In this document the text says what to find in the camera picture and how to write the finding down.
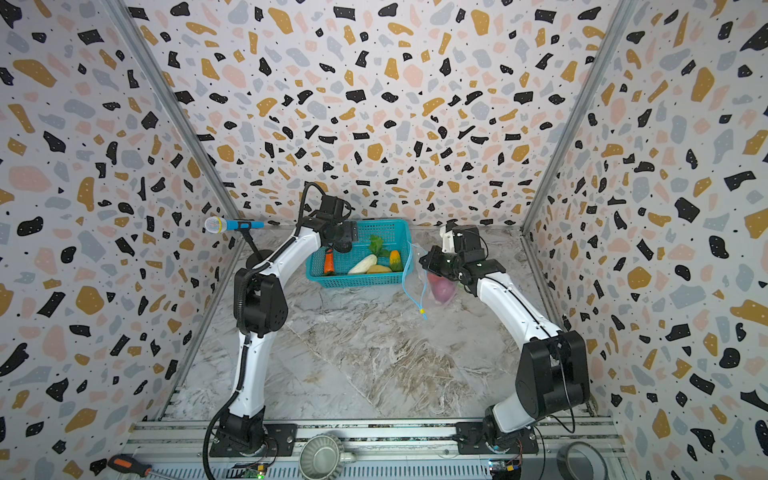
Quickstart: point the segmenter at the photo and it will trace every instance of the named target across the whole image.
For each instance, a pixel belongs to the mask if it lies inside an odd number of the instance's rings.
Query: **orange and black screwdriver handle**
[[[137,462],[135,458],[124,453],[110,458],[107,466],[120,473],[135,473],[142,478],[149,475],[149,472],[152,471],[152,465]]]

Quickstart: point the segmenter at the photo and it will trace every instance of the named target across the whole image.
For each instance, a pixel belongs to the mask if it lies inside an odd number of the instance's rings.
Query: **screwdriver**
[[[179,478],[153,472],[152,465],[137,462],[135,458],[130,455],[125,455],[124,453],[110,458],[109,462],[107,462],[107,466],[120,473],[135,473],[142,478],[145,478],[147,475],[154,475],[156,477],[165,478],[166,480],[179,480]]]

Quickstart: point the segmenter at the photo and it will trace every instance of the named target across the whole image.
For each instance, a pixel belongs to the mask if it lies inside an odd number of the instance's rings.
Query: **blue microphone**
[[[208,217],[205,220],[205,230],[208,233],[221,233],[225,230],[250,230],[252,228],[263,228],[264,222],[254,222],[252,220],[227,220],[221,217]]]

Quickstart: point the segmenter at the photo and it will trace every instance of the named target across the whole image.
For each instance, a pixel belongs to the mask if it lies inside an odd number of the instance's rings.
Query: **terrazzo patterned wall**
[[[638,2],[531,238],[638,478],[768,478],[768,3]]]
[[[305,181],[358,217],[524,218],[610,0],[130,0],[243,215]]]
[[[232,243],[101,4],[0,15],[0,477],[93,478],[163,407]]]

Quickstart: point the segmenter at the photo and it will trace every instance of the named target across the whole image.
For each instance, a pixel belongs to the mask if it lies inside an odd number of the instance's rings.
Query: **marble table surface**
[[[288,229],[257,230],[274,249]],[[490,258],[505,266],[542,312],[517,230],[482,230]],[[439,243],[436,228],[412,228],[414,243]],[[250,254],[246,247],[237,271]],[[415,273],[406,286],[421,292]],[[231,281],[163,420],[208,420],[229,398],[238,340]],[[289,316],[276,333],[265,385],[268,419],[479,417],[514,392],[519,350],[495,314],[458,291],[424,319],[400,285],[325,289],[300,267],[285,288]]]

